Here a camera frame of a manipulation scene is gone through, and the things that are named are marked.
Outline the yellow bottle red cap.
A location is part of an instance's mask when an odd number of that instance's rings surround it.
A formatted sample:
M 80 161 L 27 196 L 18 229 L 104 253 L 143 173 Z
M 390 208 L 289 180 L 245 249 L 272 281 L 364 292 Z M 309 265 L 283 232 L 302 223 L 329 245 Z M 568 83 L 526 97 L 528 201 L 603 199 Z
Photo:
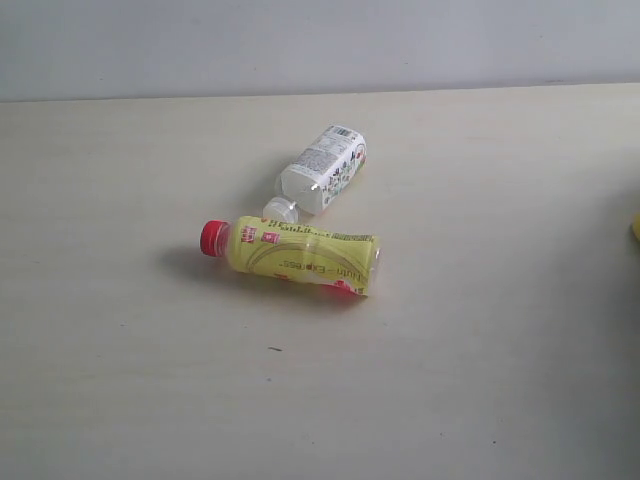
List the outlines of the yellow bottle red cap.
M 253 216 L 207 222 L 200 249 L 225 259 L 236 272 L 326 285 L 359 296 L 369 294 L 380 257 L 379 238 L 373 235 Z

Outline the white floral label bottle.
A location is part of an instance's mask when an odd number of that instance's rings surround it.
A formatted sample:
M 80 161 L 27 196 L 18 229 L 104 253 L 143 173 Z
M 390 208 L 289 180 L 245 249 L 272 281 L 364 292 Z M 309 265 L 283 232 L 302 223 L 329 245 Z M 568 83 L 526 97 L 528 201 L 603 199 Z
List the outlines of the white floral label bottle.
M 275 181 L 275 195 L 262 216 L 297 223 L 302 216 L 321 214 L 364 166 L 364 136 L 340 125 L 329 126 Z

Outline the yellow object at edge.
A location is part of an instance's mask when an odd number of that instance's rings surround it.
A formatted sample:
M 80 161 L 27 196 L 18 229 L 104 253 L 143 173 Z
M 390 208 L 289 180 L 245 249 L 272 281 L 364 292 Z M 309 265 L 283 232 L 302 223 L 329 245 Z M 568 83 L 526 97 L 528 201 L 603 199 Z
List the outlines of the yellow object at edge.
M 633 217 L 633 220 L 631 223 L 631 230 L 634 235 L 634 238 L 637 241 L 640 241 L 640 214 L 639 213 L 635 214 Z

